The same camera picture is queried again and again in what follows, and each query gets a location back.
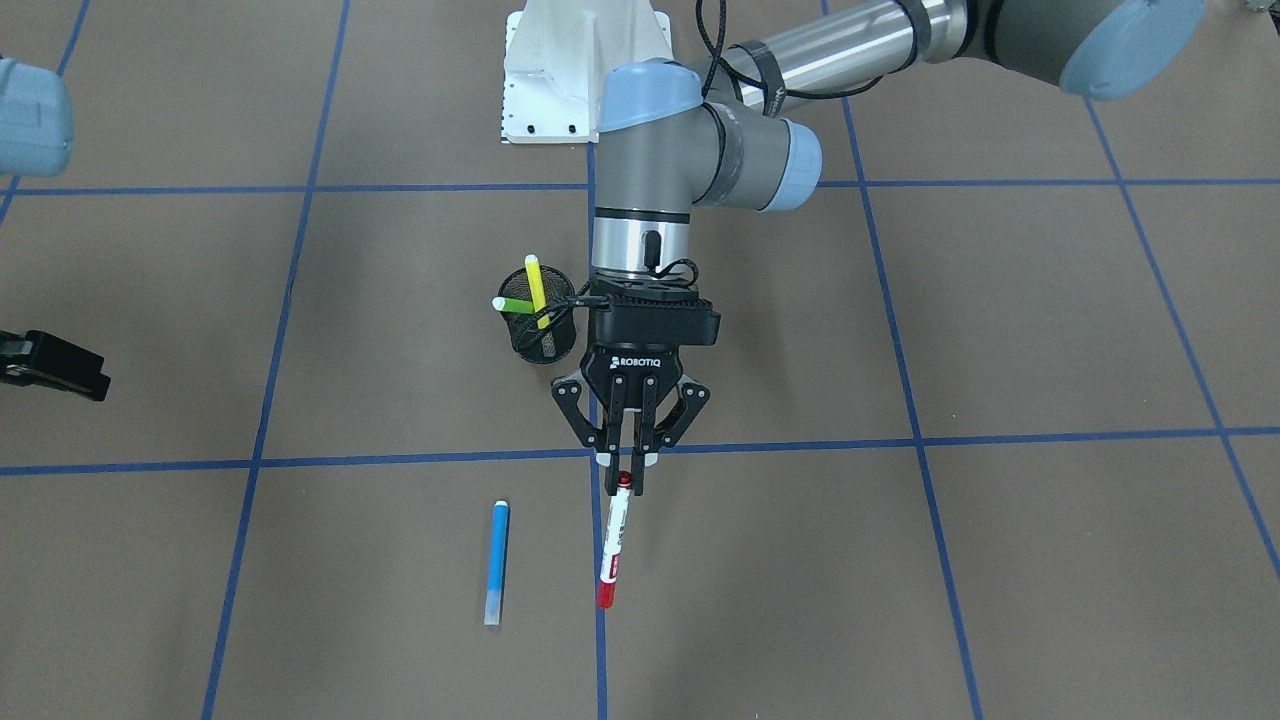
green marker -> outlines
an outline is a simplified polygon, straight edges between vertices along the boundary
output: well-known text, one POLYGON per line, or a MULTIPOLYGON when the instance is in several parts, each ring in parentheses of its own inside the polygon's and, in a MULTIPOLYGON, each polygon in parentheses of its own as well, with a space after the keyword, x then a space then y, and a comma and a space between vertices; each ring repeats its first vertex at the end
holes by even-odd
POLYGON ((494 297, 493 309, 499 313, 518 313, 521 315, 532 315, 534 304, 527 300, 516 300, 515 297, 494 297))

mesh pen holder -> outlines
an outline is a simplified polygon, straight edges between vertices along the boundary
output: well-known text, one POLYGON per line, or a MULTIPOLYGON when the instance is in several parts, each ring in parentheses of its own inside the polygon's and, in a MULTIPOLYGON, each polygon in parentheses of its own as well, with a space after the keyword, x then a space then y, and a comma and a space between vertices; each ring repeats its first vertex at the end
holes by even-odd
MULTIPOLYGON (((577 295, 564 273, 545 265, 540 269, 548 307, 556 307, 561 299, 577 295)), ((507 275, 507 279, 502 281, 502 286, 498 288, 498 295, 513 300, 532 301, 526 272, 520 269, 507 275)), ((573 343, 577 342, 577 328, 573 327, 572 306, 552 310, 547 315, 550 319, 548 328, 539 328, 538 320, 534 318, 535 315, 522 313, 502 313, 502 319, 507 322, 507 332, 511 334, 511 348, 526 363, 548 365, 563 359, 573 350, 573 343)))

marker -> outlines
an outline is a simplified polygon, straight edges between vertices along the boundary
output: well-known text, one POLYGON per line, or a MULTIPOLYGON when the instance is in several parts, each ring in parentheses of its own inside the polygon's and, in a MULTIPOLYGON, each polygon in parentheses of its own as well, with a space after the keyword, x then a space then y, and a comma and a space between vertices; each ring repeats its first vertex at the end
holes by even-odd
POLYGON ((532 315, 538 310, 534 310, 534 304, 527 300, 516 300, 515 297, 494 297, 493 309, 499 313, 517 313, 520 315, 532 315))
POLYGON ((493 538, 489 542, 489 591, 484 598, 484 624, 497 625, 502 618, 502 583, 507 568, 507 519, 511 509, 506 500, 493 503, 493 538))
MULTIPOLYGON (((547 291, 543 288, 543 266, 538 264, 538 255, 525 255, 525 274, 529 275, 529 295, 534 299, 534 313, 547 307, 547 291)), ((538 327, 548 328, 550 318, 539 318, 538 327)))
POLYGON ((595 603, 608 610, 613 607, 613 588, 618 582, 618 559, 622 556, 622 532, 627 527, 627 503, 631 501, 631 473, 618 474, 618 495, 609 500, 609 525, 604 533, 604 552, 600 555, 600 585, 595 603))

white mounting bracket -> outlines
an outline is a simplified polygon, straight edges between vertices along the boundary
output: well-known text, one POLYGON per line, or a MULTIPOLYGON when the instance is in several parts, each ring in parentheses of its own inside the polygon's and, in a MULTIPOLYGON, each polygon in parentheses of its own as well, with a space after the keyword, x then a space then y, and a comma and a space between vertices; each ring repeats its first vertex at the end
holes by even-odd
POLYGON ((527 0, 507 18, 502 140, 596 142, 604 76, 671 59, 671 18, 649 0, 527 0))

red marker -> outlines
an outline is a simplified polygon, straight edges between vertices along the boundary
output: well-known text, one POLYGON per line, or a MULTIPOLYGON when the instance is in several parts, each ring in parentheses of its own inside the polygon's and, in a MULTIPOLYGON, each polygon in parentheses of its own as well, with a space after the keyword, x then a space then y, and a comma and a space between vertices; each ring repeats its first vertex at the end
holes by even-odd
POLYGON ((622 530, 627 527, 627 502, 631 500, 631 473, 618 474, 618 495, 609 500, 609 527, 604 533, 604 552, 600 556, 600 588, 595 602, 608 610, 613 607, 613 588, 618 582, 618 559, 622 556, 622 530))

